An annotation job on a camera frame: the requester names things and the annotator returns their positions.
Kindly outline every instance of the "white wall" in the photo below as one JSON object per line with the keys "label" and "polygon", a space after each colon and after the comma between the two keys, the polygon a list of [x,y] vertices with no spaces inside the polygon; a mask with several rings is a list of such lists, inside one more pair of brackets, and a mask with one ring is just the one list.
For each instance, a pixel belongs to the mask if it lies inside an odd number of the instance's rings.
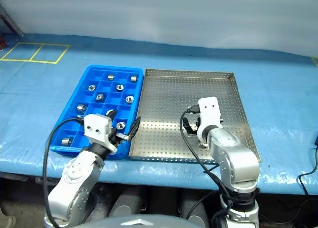
{"label": "white wall", "polygon": [[1,0],[24,33],[318,56],[318,0]]}

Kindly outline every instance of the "gray floor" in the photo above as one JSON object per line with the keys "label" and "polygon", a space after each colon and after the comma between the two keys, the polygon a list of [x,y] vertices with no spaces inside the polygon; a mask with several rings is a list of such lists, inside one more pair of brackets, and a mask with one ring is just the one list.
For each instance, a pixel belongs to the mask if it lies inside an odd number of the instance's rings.
{"label": "gray floor", "polygon": [[[95,188],[96,192],[100,193],[98,196],[98,203],[87,221],[95,221],[105,217],[108,214],[111,205],[115,202],[118,195],[124,188],[125,185],[99,184]],[[176,215],[176,197],[178,197],[179,189],[159,187],[147,187],[147,189],[150,193],[149,201],[151,201],[151,205],[148,206],[149,213]],[[153,194],[158,194],[161,192],[166,195],[166,199],[164,201],[154,199],[158,196],[153,196]],[[288,208],[299,206],[304,199],[304,196],[266,194],[259,195],[257,198],[262,214],[265,214],[274,221],[289,220],[295,215],[297,209],[295,208],[289,211]],[[216,208],[215,204],[218,204],[218,197],[211,198],[205,202],[205,207],[209,217],[211,217],[211,214],[213,214],[214,209]],[[2,179],[0,187],[0,206],[4,214],[16,217],[15,227],[17,228],[43,227],[44,203],[42,186],[36,184],[34,178],[29,179],[28,181]],[[310,205],[307,203],[303,207],[304,209],[309,209]],[[294,223],[300,224],[301,222],[304,222],[306,226],[295,227],[306,228],[317,225],[317,201],[313,200],[313,208],[314,210],[311,213],[304,209],[301,210],[297,219],[294,220]],[[260,221],[262,228],[293,227],[293,223],[281,225],[270,223],[269,221],[266,221],[264,218],[262,218],[262,216],[260,216]]]}

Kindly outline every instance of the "blue plastic tray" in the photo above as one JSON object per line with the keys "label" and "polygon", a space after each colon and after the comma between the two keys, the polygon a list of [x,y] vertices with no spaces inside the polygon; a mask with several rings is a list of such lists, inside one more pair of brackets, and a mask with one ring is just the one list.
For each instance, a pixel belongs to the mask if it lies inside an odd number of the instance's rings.
{"label": "blue plastic tray", "polygon": [[[108,80],[108,75],[114,74],[113,81]],[[137,82],[131,82],[131,76],[137,76]],[[62,111],[57,124],[67,118],[73,118],[77,115],[88,114],[102,114],[110,109],[117,109],[118,112],[113,121],[113,126],[120,121],[126,123],[124,133],[128,133],[134,120],[136,119],[138,104],[143,84],[143,70],[140,68],[126,68],[126,67],[113,67],[113,66],[89,66],[74,92],[72,93],[69,101],[67,102],[64,110]],[[124,90],[118,92],[116,85],[124,85]],[[96,85],[95,91],[89,91],[90,85]],[[98,94],[104,94],[105,100],[101,102],[96,101]],[[126,102],[126,97],[132,95],[134,101],[131,104]],[[79,104],[87,106],[85,113],[77,111],[76,107]],[[73,137],[70,146],[62,146],[62,138]],[[67,122],[59,128],[53,136],[50,144],[50,149],[59,154],[66,156],[77,155],[84,146],[89,145],[89,140],[84,136],[84,126],[77,122]],[[110,159],[123,159],[128,155],[130,142],[124,141],[118,146],[118,152],[110,156]]]}

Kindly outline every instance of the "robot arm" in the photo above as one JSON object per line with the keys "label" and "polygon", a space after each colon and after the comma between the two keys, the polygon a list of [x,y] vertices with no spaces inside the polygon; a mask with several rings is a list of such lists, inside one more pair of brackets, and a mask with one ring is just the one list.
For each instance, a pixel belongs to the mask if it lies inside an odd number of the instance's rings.
{"label": "robot arm", "polygon": [[[108,116],[89,114],[84,117],[85,135],[91,146],[72,159],[64,168],[61,180],[49,194],[49,207],[59,227],[73,227],[80,224],[85,216],[88,196],[98,182],[104,167],[104,161],[110,154],[117,152],[117,145],[130,140],[136,133],[138,118],[128,135],[112,128],[112,119],[117,111]],[[44,217],[44,226],[53,227],[48,216]]]}
{"label": "robot arm", "polygon": [[[215,97],[202,98],[198,105],[201,124],[197,136],[202,144],[208,145],[212,158],[220,165],[221,181],[233,200],[232,207],[219,223],[226,223],[229,228],[258,228],[258,204],[255,201],[258,159],[237,136],[222,128]],[[222,207],[226,208],[229,198],[221,194],[220,199]]]}

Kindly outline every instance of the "stainless steel tray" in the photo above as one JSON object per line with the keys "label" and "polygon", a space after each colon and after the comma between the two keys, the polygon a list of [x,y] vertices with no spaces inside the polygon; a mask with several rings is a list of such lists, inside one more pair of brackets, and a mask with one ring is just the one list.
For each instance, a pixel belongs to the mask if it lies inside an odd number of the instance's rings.
{"label": "stainless steel tray", "polygon": [[[179,121],[183,111],[203,97],[218,99],[223,127],[237,135],[261,162],[233,73],[146,69],[138,114],[139,130],[132,141],[131,159],[195,162],[184,143]],[[193,129],[198,115],[186,115]],[[198,156],[212,163],[208,148],[196,136],[188,138]]]}

